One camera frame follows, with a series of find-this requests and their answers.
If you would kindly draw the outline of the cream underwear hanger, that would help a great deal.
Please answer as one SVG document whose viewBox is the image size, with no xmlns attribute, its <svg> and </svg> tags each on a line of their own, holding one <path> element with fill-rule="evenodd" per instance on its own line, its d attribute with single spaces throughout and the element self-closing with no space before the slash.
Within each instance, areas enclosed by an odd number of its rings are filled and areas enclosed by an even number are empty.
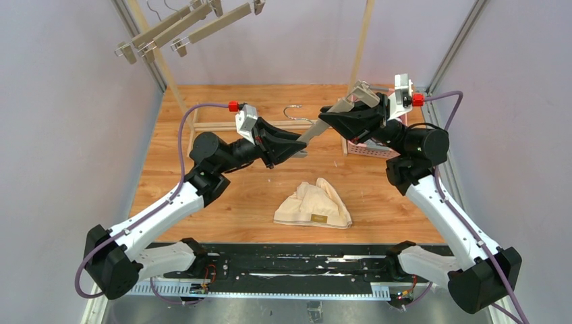
<svg viewBox="0 0 572 324">
<path fill-rule="evenodd" d="M 332 128 L 346 141 L 361 144 L 374 137 L 385 125 L 391 107 L 390 98 L 372 90 L 366 82 L 357 82 L 347 95 L 334 105 L 323 107 L 315 124 L 300 135 L 298 141 L 312 139 Z"/>
</svg>

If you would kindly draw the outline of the cream underwear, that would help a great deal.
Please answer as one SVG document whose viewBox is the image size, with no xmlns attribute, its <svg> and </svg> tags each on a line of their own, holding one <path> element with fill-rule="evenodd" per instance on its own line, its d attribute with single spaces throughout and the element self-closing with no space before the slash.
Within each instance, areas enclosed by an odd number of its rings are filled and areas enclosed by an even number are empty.
<svg viewBox="0 0 572 324">
<path fill-rule="evenodd" d="M 334 229 L 347 229 L 353 224 L 339 193 L 324 178 L 318 178 L 314 184 L 302 182 L 275 211 L 273 221 Z"/>
</svg>

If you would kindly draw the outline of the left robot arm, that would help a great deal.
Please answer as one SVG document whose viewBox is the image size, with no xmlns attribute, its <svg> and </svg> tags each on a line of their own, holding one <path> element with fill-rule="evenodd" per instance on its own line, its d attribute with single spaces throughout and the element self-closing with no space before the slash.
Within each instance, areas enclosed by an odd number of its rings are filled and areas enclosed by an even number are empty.
<svg viewBox="0 0 572 324">
<path fill-rule="evenodd" d="M 149 249 L 148 245 L 184 217 L 218 199 L 230 183 L 225 174 L 257 159 L 272 169 L 304 150 L 312 137 L 309 132 L 281 130 L 261 117 L 241 121 L 238 128 L 241 138 L 232 143 L 212 132 L 199 134 L 190 152 L 194 166 L 181 175 L 172 191 L 131 219 L 109 229 L 93 227 L 87 233 L 84 260 L 76 275 L 87 271 L 102 295 L 114 300 L 143 279 L 192 268 L 198 252 L 190 239 L 163 248 Z"/>
</svg>

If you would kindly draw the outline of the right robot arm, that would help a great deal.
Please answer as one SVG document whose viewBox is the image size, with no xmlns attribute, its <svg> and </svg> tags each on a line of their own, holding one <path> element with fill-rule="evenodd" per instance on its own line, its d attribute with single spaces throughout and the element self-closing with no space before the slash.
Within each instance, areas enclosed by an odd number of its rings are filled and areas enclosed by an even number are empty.
<svg viewBox="0 0 572 324">
<path fill-rule="evenodd" d="M 363 101 L 349 111 L 326 106 L 318 116 L 347 140 L 376 140 L 397 153 L 386 162 L 388 181 L 427 216 L 451 250 L 451 256 L 442 256 L 404 241 L 389 250 L 385 271 L 395 279 L 415 275 L 446 288 L 469 314 L 504 297 L 517 302 L 520 254 L 487 236 L 442 186 L 438 168 L 447 160 L 447 128 L 426 122 L 406 126 L 390 116 L 394 102 L 381 95 L 373 107 Z"/>
</svg>

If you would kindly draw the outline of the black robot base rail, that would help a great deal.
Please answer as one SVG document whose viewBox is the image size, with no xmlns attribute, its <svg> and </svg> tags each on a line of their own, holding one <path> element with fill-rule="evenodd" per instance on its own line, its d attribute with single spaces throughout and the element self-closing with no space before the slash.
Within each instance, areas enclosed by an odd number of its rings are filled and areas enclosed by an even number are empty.
<svg viewBox="0 0 572 324">
<path fill-rule="evenodd" d="M 131 294 L 158 292 L 182 300 L 276 298 L 392 300 L 417 296 L 427 279 L 391 275 L 389 244 L 205 243 L 192 270 L 172 271 L 137 284 Z"/>
</svg>

